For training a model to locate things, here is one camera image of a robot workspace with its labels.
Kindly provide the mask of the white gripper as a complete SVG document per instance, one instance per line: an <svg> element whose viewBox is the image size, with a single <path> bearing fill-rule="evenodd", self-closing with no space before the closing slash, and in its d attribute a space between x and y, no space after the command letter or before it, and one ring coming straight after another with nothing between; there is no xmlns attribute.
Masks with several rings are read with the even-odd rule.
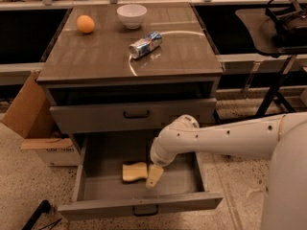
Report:
<svg viewBox="0 0 307 230"><path fill-rule="evenodd" d="M162 167L169 166L176 158L176 154L162 148L157 137L153 139L150 150L150 157L153 162L149 167L149 173L146 180L146 187L151 189L159 181L164 169Z"/></svg>

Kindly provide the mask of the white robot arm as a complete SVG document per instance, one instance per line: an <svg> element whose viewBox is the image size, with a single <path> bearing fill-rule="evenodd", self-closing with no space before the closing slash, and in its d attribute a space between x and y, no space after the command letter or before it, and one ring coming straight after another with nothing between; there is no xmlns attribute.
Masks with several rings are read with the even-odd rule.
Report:
<svg viewBox="0 0 307 230"><path fill-rule="evenodd" d="M194 151L269 159L261 230L307 230L306 112L208 127L182 115L153 139L151 160L166 167Z"/></svg>

